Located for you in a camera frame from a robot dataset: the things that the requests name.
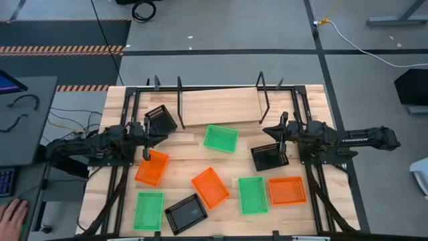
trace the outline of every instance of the black plastic basket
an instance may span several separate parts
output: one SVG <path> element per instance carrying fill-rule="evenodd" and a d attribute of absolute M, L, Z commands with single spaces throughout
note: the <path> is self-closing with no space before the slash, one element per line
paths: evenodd
<path fill-rule="evenodd" d="M 286 155 L 280 155 L 279 143 L 251 148 L 251 155 L 253 156 L 257 171 L 264 171 L 289 164 Z"/>
<path fill-rule="evenodd" d="M 177 124 L 175 124 L 165 105 L 151 110 L 145 116 L 150 119 L 150 131 L 154 130 L 158 134 L 169 135 L 177 129 Z"/>
<path fill-rule="evenodd" d="M 167 208 L 165 214 L 174 235 L 178 235 L 208 218 L 196 193 Z"/>

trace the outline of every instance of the person's hand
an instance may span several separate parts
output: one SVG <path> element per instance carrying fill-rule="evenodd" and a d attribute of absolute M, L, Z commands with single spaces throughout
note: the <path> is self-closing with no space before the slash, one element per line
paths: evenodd
<path fill-rule="evenodd" d="M 27 213 L 27 201 L 22 201 L 13 213 L 18 203 L 19 200 L 15 199 L 9 205 L 0 206 L 0 241 L 19 241 L 22 223 Z"/>

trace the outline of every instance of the gray floor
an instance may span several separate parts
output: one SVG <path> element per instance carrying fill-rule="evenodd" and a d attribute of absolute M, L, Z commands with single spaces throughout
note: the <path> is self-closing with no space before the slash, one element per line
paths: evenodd
<path fill-rule="evenodd" d="M 428 26 L 367 27 L 367 17 L 395 15 L 413 0 L 343 0 L 330 16 L 341 32 L 364 49 L 428 48 Z M 18 0 L 0 3 L 0 19 L 8 19 Z M 100 18 L 130 17 L 127 7 L 114 1 L 94 0 Z M 318 19 L 334 0 L 313 0 Z M 257 0 L 164 0 L 156 2 L 153 21 L 132 23 L 126 50 L 216 50 L 216 49 L 314 49 L 303 1 Z M 419 10 L 428 14 L 428 3 Z M 94 19 L 89 1 L 27 0 L 18 19 Z M 324 49 L 352 49 L 332 26 L 320 27 Z M 428 62 L 428 55 L 383 56 L 396 64 Z M 428 236 L 428 202 L 418 190 L 409 165 L 428 156 L 427 116 L 410 116 L 400 105 L 393 81 L 407 69 L 392 68 L 370 56 L 327 56 L 328 69 L 338 99 L 344 126 L 365 129 L 385 125 L 397 134 L 402 147 L 389 153 L 359 149 L 354 164 L 372 233 Z M 127 85 L 145 84 L 155 74 L 162 84 L 252 84 L 263 71 L 268 83 L 284 78 L 284 84 L 323 84 L 318 56 L 311 55 L 204 55 L 126 56 L 120 73 Z M 105 93 L 58 93 L 53 106 L 101 111 Z M 58 114 L 85 124 L 87 113 Z M 58 124 L 78 126 L 54 117 Z M 93 123 L 99 121 L 94 116 Z M 54 139 L 69 131 L 49 125 L 45 137 Z M 73 188 L 78 193 L 81 189 Z M 34 234 L 30 240 L 70 236 L 75 230 L 80 205 L 70 202 L 50 207 L 45 224 L 55 225 L 55 234 Z M 67 210 L 67 220 L 54 213 Z"/>

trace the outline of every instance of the keyboard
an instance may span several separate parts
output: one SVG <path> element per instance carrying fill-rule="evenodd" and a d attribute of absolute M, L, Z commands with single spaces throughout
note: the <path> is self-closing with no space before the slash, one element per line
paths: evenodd
<path fill-rule="evenodd" d="M 0 197 L 13 195 L 16 177 L 16 167 L 0 167 Z"/>

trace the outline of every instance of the screen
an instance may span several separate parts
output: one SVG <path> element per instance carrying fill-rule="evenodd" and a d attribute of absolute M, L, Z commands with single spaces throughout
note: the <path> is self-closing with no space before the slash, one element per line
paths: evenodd
<path fill-rule="evenodd" d="M 18 90 L 19 86 L 12 83 L 12 81 L 6 79 L 4 76 L 0 76 L 0 93 L 2 92 L 10 92 L 11 90 Z"/>

